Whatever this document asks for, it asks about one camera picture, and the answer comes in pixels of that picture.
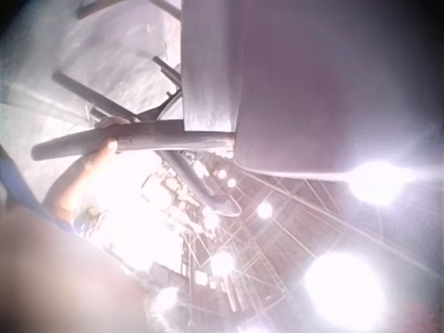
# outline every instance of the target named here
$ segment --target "stage light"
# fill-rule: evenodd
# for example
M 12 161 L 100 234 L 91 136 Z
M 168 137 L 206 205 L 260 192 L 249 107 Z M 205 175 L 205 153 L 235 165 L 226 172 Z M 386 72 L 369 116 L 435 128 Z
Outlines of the stage light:
M 273 214 L 273 207 L 271 207 L 269 203 L 261 203 L 257 207 L 257 215 L 259 215 L 261 219 L 267 219 L 272 214 Z
M 174 287 L 161 290 L 155 300 L 154 308 L 158 312 L 164 312 L 172 308 L 178 299 L 178 289 Z
M 236 186 L 236 180 L 234 178 L 231 178 L 228 182 L 227 182 L 227 186 L 228 187 L 235 187 Z
M 368 331 L 382 319 L 379 279 L 358 257 L 332 253 L 317 259 L 305 275 L 305 287 L 318 313 L 335 326 Z
M 234 269 L 234 260 L 230 253 L 221 252 L 210 260 L 211 270 L 214 276 L 227 276 Z
M 213 230 L 219 225 L 219 216 L 215 213 L 208 214 L 203 218 L 203 225 L 208 230 Z
M 348 176 L 348 185 L 361 201 L 387 206 L 414 179 L 409 169 L 398 168 L 384 161 L 365 163 Z
M 208 177 L 210 175 L 210 173 L 208 172 L 207 168 L 205 167 L 205 165 L 203 165 L 200 161 L 195 161 L 193 163 L 193 169 L 196 172 L 196 175 L 202 179 L 204 177 Z
M 219 179 L 225 179 L 225 178 L 227 177 L 227 171 L 225 171 L 225 170 L 220 170 L 220 171 L 217 173 L 217 177 L 218 177 Z

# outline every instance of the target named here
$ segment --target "overhead light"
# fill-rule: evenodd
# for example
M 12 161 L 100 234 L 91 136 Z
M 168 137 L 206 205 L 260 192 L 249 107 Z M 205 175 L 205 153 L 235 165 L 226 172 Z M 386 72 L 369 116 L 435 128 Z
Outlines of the overhead light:
M 257 207 L 257 215 L 259 215 L 261 219 L 267 219 L 272 215 L 272 213 L 273 213 L 273 207 L 271 207 L 269 203 L 261 203 Z
M 208 214 L 203 218 L 203 225 L 208 230 L 213 230 L 219 225 L 219 216 L 215 213 Z
M 212 215 L 212 214 L 214 214 L 214 212 L 213 212 L 213 210 L 211 208 L 209 208 L 208 206 L 203 208 L 203 210 L 202 210 L 202 215 L 203 216 L 209 216 L 209 215 Z
M 317 259 L 305 275 L 305 287 L 318 313 L 335 326 L 368 331 L 382 319 L 379 280 L 358 257 L 332 253 Z
M 236 186 L 236 180 L 234 178 L 231 178 L 228 182 L 227 182 L 227 186 L 228 187 L 235 187 Z
M 224 179 L 224 178 L 226 178 L 226 177 L 227 177 L 227 171 L 225 171 L 225 170 L 220 170 L 220 171 L 217 173 L 217 177 L 218 177 L 219 179 Z
M 220 252 L 210 260 L 211 270 L 214 276 L 227 276 L 234 269 L 234 260 L 230 253 Z
M 161 290 L 155 300 L 154 308 L 158 312 L 164 312 L 172 308 L 178 300 L 178 289 L 175 287 Z
M 205 176 L 208 177 L 210 175 L 205 165 L 203 165 L 200 161 L 195 161 L 193 163 L 193 170 L 196 172 L 196 175 L 200 179 L 204 178 Z
M 377 161 L 362 164 L 350 172 L 348 185 L 359 200 L 387 206 L 413 179 L 414 175 L 410 169 Z

